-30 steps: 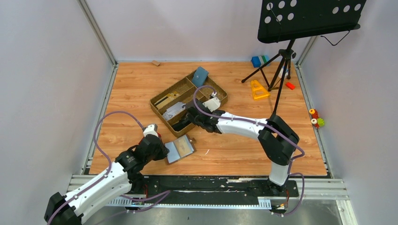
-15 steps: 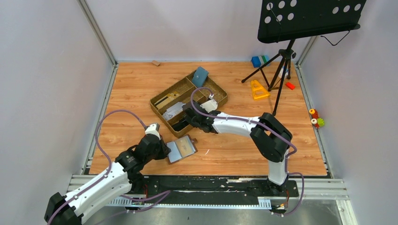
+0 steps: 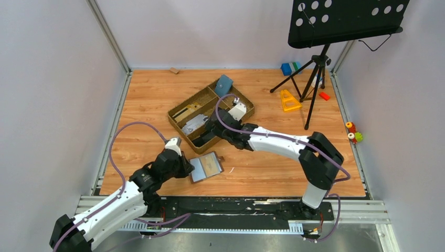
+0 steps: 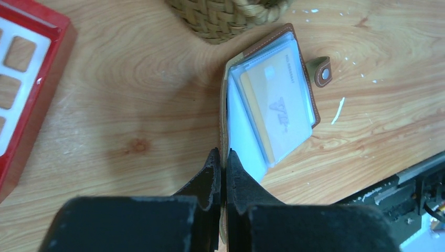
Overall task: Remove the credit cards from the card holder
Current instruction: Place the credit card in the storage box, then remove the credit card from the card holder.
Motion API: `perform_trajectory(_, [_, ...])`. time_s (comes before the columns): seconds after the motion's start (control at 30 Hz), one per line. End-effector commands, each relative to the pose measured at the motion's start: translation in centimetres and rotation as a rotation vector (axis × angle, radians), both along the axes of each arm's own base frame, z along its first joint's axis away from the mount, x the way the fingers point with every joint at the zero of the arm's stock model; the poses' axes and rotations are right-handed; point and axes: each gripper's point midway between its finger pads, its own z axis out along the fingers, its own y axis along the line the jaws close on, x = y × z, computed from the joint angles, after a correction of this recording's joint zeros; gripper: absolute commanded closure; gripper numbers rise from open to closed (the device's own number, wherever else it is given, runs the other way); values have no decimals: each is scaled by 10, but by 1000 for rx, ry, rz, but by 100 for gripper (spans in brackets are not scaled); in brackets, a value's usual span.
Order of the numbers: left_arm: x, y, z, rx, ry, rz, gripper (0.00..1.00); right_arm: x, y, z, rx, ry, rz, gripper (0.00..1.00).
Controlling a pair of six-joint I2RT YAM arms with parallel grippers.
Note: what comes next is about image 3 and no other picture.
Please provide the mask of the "brown leather card holder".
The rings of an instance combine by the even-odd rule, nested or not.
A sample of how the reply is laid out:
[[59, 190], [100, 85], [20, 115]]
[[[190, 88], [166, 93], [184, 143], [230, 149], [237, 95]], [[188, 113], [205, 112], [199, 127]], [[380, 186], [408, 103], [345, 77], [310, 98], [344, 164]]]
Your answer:
[[191, 182], [199, 183], [221, 174], [224, 171], [222, 165], [224, 161], [224, 157], [219, 156], [215, 151], [190, 159], [189, 162], [194, 167], [190, 173]]

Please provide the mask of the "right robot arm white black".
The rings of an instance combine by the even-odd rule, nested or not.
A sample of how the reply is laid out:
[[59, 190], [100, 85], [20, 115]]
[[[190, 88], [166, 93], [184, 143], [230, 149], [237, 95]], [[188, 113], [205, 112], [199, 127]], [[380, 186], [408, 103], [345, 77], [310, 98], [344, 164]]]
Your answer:
[[205, 129], [237, 149], [274, 153], [299, 162], [308, 181], [299, 206], [306, 218], [318, 214], [322, 200], [339, 181], [338, 172], [345, 171], [344, 157], [320, 132], [310, 136], [273, 132], [256, 124], [242, 123], [221, 108], [205, 122]]

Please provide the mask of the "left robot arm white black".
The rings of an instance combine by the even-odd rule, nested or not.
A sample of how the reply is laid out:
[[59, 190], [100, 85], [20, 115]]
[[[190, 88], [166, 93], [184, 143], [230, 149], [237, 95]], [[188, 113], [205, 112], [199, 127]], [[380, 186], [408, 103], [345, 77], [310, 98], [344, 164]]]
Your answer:
[[171, 178], [185, 178], [194, 167], [184, 153], [164, 149], [155, 161], [136, 170], [113, 194], [94, 207], [56, 220], [49, 241], [53, 251], [93, 251], [123, 225], [157, 211], [157, 191]]

